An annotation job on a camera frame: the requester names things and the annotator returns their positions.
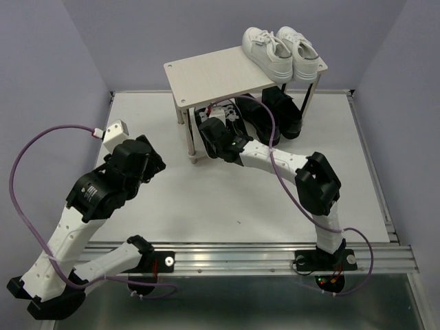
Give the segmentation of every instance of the gray floor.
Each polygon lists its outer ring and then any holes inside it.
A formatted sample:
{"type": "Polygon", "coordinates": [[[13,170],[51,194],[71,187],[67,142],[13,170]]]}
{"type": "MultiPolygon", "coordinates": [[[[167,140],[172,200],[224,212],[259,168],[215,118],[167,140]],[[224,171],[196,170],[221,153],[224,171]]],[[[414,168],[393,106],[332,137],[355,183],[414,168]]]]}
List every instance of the gray floor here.
{"type": "MultiPolygon", "coordinates": [[[[346,287],[362,279],[350,276],[346,287]]],[[[314,278],[176,278],[178,293],[150,301],[107,283],[56,329],[423,329],[404,274],[374,275],[358,293],[337,298],[295,281],[314,278]]]]}

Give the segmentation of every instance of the metal rod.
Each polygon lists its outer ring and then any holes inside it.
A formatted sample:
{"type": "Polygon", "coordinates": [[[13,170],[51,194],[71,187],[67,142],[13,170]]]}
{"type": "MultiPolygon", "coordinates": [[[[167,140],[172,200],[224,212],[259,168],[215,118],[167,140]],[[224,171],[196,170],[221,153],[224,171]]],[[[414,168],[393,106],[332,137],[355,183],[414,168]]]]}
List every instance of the metal rod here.
{"type": "Polygon", "coordinates": [[[183,110],[182,114],[185,125],[185,136],[186,136],[186,143],[188,145],[188,154],[189,156],[193,156],[195,155],[195,147],[194,147],[193,134],[191,132],[190,109],[183,110]]]}
{"type": "Polygon", "coordinates": [[[318,74],[318,76],[316,77],[316,80],[309,86],[309,89],[307,90],[304,102],[302,103],[302,106],[301,106],[301,114],[302,114],[303,119],[304,119],[305,114],[309,108],[311,99],[313,98],[313,96],[315,94],[316,86],[318,86],[320,78],[321,78],[321,75],[318,74]]]}
{"type": "Polygon", "coordinates": [[[177,123],[179,125],[183,125],[184,124],[184,117],[182,115],[182,111],[177,107],[176,99],[174,99],[174,96],[173,96],[173,100],[174,100],[174,108],[176,109],[177,123]]]}

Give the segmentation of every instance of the white shelf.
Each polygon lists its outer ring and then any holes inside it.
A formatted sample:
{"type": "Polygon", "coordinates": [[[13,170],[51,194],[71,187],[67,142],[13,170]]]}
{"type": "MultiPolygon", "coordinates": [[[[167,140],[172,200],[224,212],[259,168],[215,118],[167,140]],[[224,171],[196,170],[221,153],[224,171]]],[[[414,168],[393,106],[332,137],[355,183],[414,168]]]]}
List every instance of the white shelf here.
{"type": "MultiPolygon", "coordinates": [[[[328,70],[319,58],[318,74],[328,70]]],[[[178,109],[275,86],[241,46],[164,64],[178,109]]]]}

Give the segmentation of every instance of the robotic manipulator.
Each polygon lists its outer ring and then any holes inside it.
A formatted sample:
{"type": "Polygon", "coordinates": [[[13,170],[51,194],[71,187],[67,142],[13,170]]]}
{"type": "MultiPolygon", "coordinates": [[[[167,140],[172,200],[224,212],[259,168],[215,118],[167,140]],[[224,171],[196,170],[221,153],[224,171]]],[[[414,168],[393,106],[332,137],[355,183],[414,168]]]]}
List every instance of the robotic manipulator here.
{"type": "MultiPolygon", "coordinates": [[[[199,131],[216,157],[274,173],[269,148],[250,136],[231,134],[220,119],[207,119],[199,126],[199,131]]],[[[50,259],[54,259],[64,275],[78,285],[121,273],[169,273],[174,270],[175,253],[155,251],[139,235],[128,238],[120,247],[95,260],[78,263],[90,238],[113,211],[133,199],[140,184],[149,183],[166,167],[144,135],[135,140],[129,138],[127,126],[121,120],[107,127],[102,143],[109,152],[104,157],[104,164],[83,175],[67,196],[60,222],[48,242],[54,256],[42,252],[24,275],[8,283],[15,298],[30,300],[27,310],[37,320],[67,318],[104,282],[73,289],[58,276],[50,259]]],[[[345,248],[345,239],[337,232],[340,230],[337,200],[341,183],[325,156],[320,153],[309,157],[292,155],[275,148],[272,152],[281,177],[296,185],[303,208],[321,226],[336,231],[316,226],[316,249],[296,251],[296,269],[300,272],[333,271],[343,264],[344,271],[356,270],[356,264],[346,263],[347,255],[354,253],[345,248]]]]}

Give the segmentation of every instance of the black shoe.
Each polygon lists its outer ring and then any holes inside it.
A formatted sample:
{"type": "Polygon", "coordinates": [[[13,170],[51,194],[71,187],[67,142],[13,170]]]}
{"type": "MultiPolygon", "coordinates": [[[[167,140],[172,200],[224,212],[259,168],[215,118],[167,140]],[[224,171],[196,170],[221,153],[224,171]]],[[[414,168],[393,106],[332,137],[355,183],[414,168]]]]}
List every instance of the black shoe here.
{"type": "MultiPolygon", "coordinates": [[[[197,125],[197,129],[199,129],[199,126],[201,123],[208,119],[208,116],[206,115],[206,108],[202,109],[195,109],[194,111],[194,119],[195,124],[197,125]]],[[[200,133],[201,141],[203,142],[203,145],[205,146],[206,153],[208,154],[209,158],[217,158],[217,154],[215,153],[215,150],[211,147],[211,145],[206,141],[206,138],[202,133],[200,133]]]]}
{"type": "Polygon", "coordinates": [[[262,101],[278,118],[280,132],[286,139],[292,140],[300,135],[303,116],[290,96],[275,86],[263,90],[262,101]]]}
{"type": "MultiPolygon", "coordinates": [[[[250,94],[244,94],[244,96],[253,98],[250,94]]],[[[235,104],[239,108],[243,119],[255,127],[260,142],[268,146],[272,133],[272,121],[267,111],[257,102],[245,98],[236,98],[235,104]]],[[[280,129],[278,127],[278,120],[275,117],[275,135],[272,144],[276,146],[279,142],[280,129]]]]}

